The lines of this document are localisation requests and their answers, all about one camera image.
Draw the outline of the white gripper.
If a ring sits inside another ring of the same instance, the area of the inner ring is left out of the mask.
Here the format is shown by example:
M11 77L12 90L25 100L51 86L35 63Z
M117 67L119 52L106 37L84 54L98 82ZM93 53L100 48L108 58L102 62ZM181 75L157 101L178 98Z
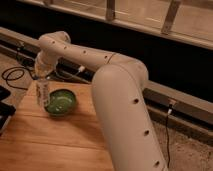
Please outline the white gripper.
M47 77L52 71L55 70L58 59L46 55L45 53L39 53L35 60L35 74L38 78Z

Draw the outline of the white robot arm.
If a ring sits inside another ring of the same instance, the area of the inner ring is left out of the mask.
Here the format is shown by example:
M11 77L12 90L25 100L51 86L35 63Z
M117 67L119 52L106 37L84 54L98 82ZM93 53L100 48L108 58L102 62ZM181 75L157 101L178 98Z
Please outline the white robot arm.
M115 52L71 43L64 31L39 37L36 57L38 104L50 103L49 75L63 57L94 72L91 94L115 171L169 171L143 90L148 70L143 62Z

